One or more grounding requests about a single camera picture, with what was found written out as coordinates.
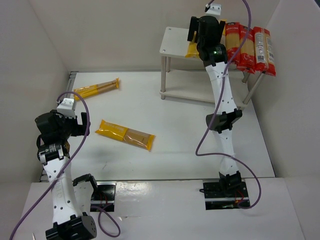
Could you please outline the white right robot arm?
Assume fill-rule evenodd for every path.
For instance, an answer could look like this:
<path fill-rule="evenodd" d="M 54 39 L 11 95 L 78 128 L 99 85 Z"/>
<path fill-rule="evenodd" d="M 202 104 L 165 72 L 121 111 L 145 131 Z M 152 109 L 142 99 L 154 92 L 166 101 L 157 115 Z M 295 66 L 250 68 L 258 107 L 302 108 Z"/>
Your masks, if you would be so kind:
<path fill-rule="evenodd" d="M 219 169 L 219 186 L 215 193 L 230 196 L 241 186 L 242 178 L 234 160 L 232 141 L 233 124 L 242 117 L 233 98 L 226 47 L 221 44 L 224 21 L 214 16 L 191 17 L 187 41 L 196 44 L 199 58 L 209 76 L 214 95 L 214 113 L 206 116 L 207 131 L 212 132 L 222 157 Z"/>

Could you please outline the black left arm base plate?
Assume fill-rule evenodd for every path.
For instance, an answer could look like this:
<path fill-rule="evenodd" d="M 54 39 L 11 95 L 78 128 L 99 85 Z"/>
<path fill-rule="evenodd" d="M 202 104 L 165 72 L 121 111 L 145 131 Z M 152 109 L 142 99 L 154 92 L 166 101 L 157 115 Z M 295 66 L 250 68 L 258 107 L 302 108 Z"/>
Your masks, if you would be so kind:
<path fill-rule="evenodd" d="M 93 206 L 104 209 L 106 212 L 111 213 L 115 210 L 116 198 L 116 182 L 111 181 L 98 181 L 97 190 L 95 190 L 90 200 L 90 211 L 98 212 Z"/>

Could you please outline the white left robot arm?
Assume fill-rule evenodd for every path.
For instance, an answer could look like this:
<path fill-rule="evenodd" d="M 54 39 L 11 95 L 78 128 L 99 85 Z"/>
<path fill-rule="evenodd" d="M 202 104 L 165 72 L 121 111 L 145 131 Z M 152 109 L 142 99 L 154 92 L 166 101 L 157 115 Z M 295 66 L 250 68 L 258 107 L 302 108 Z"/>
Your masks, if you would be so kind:
<path fill-rule="evenodd" d="M 75 115 L 51 110 L 35 119 L 40 135 L 37 157 L 54 186 L 50 192 L 53 203 L 52 228 L 46 230 L 48 240 L 92 240 L 97 227 L 90 215 L 91 196 L 97 188 L 91 174 L 72 179 L 69 137 L 83 136 L 87 122 L 78 124 Z"/>

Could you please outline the yellow pasta bag with barcode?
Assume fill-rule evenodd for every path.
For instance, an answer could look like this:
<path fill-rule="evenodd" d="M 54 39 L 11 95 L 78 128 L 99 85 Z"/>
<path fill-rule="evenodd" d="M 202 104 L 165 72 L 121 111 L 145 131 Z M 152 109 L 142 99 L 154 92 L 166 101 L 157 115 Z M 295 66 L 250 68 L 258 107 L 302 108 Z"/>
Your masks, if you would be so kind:
<path fill-rule="evenodd" d="M 192 40 L 189 42 L 188 48 L 187 48 L 187 52 L 185 57 L 186 58 L 196 58 L 199 59 L 199 52 L 197 50 L 197 43 L 196 43 L 196 31 L 193 34 L 193 38 Z"/>

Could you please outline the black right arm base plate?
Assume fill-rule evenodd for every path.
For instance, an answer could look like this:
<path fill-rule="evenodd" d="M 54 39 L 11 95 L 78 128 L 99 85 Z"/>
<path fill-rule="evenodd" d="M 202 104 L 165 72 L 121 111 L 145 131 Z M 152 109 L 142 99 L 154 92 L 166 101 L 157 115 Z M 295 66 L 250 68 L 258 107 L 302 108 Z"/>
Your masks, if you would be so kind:
<path fill-rule="evenodd" d="M 204 195 L 205 209 L 208 210 L 230 210 L 247 208 L 250 204 L 247 185 L 244 181 L 240 186 L 224 192 L 218 181 L 204 181 L 199 190 Z"/>

